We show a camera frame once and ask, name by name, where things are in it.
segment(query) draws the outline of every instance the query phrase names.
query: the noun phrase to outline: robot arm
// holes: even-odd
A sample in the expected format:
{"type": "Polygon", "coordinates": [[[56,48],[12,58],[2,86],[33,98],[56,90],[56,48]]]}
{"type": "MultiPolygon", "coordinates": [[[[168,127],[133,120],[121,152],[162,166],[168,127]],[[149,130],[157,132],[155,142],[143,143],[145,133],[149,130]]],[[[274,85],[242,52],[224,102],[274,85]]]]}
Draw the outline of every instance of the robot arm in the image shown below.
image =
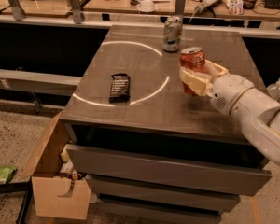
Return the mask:
{"type": "Polygon", "coordinates": [[[189,80],[185,83],[190,88],[198,95],[209,96],[217,111],[237,119],[244,137],[266,158],[280,166],[280,103],[256,89],[249,80],[226,70],[213,81],[205,79],[207,89],[204,91],[195,90],[195,77],[189,80]]]}

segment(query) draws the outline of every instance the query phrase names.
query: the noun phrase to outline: spray bottle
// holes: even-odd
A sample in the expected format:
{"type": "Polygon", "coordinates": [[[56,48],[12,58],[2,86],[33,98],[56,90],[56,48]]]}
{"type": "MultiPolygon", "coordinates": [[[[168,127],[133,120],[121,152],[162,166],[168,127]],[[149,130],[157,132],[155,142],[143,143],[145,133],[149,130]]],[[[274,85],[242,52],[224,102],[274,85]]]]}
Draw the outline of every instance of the spray bottle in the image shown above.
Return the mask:
{"type": "Polygon", "coordinates": [[[280,98],[280,78],[276,83],[269,85],[267,91],[274,100],[278,100],[280,98]]]}

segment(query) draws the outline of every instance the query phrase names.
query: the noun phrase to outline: floor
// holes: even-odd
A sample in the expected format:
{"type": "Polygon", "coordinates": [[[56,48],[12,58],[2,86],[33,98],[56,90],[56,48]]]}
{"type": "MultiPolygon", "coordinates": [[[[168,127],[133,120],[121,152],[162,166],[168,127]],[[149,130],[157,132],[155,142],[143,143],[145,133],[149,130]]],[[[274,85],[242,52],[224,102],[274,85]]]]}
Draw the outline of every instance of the floor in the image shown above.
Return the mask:
{"type": "MultiPolygon", "coordinates": [[[[20,181],[21,171],[37,139],[47,122],[62,109],[63,106],[45,105],[36,115],[32,103],[0,99],[0,165],[17,166],[18,172],[12,182],[20,181]]],[[[242,201],[230,213],[223,214],[221,224],[280,224],[280,167],[269,163],[265,169],[272,171],[273,178],[255,197],[242,196],[242,201]]],[[[22,198],[22,192],[0,194],[0,223],[15,223],[22,198]]],[[[85,221],[38,217],[33,200],[26,223],[165,224],[160,221],[102,213],[95,204],[90,205],[88,219],[85,221]]]]}

